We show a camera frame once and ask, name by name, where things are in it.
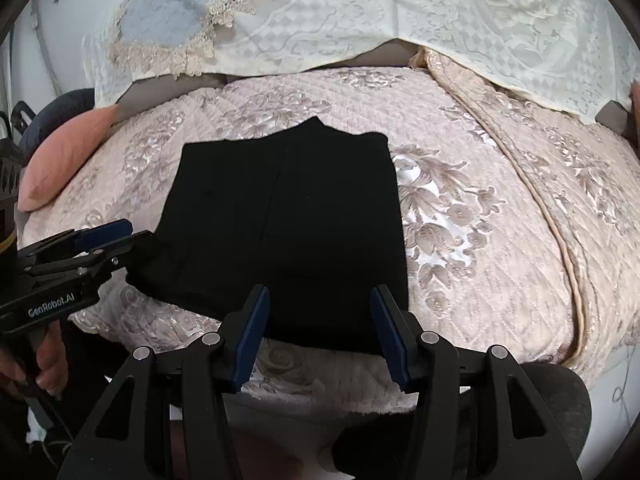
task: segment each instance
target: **round metal pivot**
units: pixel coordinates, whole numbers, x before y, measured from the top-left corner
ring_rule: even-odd
[[[147,357],[149,357],[149,354],[151,354],[151,350],[149,350],[149,348],[147,348],[146,346],[141,346],[133,351],[133,357],[138,361],[146,359]]]
[[[220,336],[216,332],[209,332],[202,336],[202,342],[207,346],[212,346],[220,342]]]
[[[507,355],[509,355],[509,352],[507,352],[507,349],[504,346],[500,346],[500,345],[496,345],[492,347],[491,353],[498,359],[504,359],[505,357],[507,357]]]
[[[438,341],[440,341],[440,336],[435,332],[427,330],[427,332],[422,332],[420,339],[422,339],[422,341],[427,344],[435,345]]]

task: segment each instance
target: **finger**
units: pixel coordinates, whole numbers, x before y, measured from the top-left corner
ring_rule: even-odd
[[[26,380],[26,376],[22,369],[15,362],[14,358],[7,352],[0,348],[0,374],[22,383]]]
[[[53,323],[49,326],[47,333],[36,352],[38,368],[45,371],[54,366],[65,354],[65,346],[60,337],[60,326]]]
[[[68,381],[69,370],[66,360],[60,360],[36,379],[38,386],[50,394],[60,394]]]

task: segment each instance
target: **white wall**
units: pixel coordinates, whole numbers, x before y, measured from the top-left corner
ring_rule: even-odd
[[[38,0],[42,38],[63,92],[85,86],[82,37],[105,21],[122,0]],[[12,63],[13,103],[24,100],[35,112],[55,99],[36,33],[31,5],[15,24]]]

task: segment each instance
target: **black folded garment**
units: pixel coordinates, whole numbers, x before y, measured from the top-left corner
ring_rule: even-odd
[[[311,118],[255,140],[186,144],[156,235],[162,252],[127,281],[222,319],[255,283],[271,293],[266,336],[380,353],[369,313],[386,283],[408,307],[396,172],[387,139]]]

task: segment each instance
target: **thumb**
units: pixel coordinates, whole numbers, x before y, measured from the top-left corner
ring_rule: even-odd
[[[4,349],[0,348],[0,374],[19,383],[26,380],[22,369],[15,362],[14,358]]]

